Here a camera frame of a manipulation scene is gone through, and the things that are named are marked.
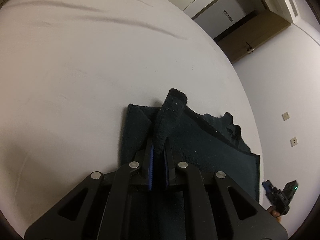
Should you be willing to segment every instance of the electrical socket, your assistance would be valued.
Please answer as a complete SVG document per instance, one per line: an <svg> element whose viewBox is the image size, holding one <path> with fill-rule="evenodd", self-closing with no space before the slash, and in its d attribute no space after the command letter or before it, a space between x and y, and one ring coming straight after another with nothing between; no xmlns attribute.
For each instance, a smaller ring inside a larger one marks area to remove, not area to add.
<svg viewBox="0 0 320 240"><path fill-rule="evenodd" d="M290 140L290 142L291 142L291 147L296 146L296 145L298 144L298 141L297 141L297 138L296 138L296 137L293 137L293 138Z"/></svg>
<svg viewBox="0 0 320 240"><path fill-rule="evenodd" d="M285 112L284 114L282 114L282 118L283 118L283 121L288 120L290 118L288 112Z"/></svg>

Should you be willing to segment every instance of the dark green garment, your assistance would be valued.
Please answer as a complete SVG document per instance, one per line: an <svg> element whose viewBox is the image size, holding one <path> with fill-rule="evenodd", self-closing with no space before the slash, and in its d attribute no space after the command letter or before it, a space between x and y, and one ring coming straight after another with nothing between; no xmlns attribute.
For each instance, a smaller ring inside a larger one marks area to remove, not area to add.
<svg viewBox="0 0 320 240"><path fill-rule="evenodd" d="M158 186L165 183L163 149L166 138L172 151L180 153L184 161L201 171L226 172L252 198L259 199L260 157L252 154L242 140L240 127L233 124L232 115L225 113L220 118L200 115L186 104L187 97L171 89L162 107L128 106L120 162L132 161L135 153L145 148L147 137L152 135L152 191L155 192L133 196L137 210L132 214L136 212L143 218L134 220L130 239L185 239L182 194L158 192Z"/></svg>

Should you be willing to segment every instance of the white bed sheet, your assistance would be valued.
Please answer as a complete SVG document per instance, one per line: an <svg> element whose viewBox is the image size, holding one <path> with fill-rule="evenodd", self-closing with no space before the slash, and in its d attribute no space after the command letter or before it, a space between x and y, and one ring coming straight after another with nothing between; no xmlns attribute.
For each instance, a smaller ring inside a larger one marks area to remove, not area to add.
<svg viewBox="0 0 320 240"><path fill-rule="evenodd" d="M126 106L170 88L197 113L230 112L261 155L232 65L167 0L9 0L0 63L0 209L22 236L90 172L114 171Z"/></svg>

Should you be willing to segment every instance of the triangular cutout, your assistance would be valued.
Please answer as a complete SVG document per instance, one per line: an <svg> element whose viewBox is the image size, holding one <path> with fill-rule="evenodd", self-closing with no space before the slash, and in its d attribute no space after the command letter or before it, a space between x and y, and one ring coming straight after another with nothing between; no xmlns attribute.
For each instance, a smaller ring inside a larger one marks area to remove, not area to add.
<svg viewBox="0 0 320 240"><path fill-rule="evenodd" d="M257 213L257 210L250 205L234 188L228 187L228 192L240 220L252 217Z"/></svg>
<svg viewBox="0 0 320 240"><path fill-rule="evenodd" d="M87 188L84 188L83 190L81 190L64 207L62 207L59 210L58 215L66 219L69 219L71 221L75 221L87 193L88 193Z"/></svg>

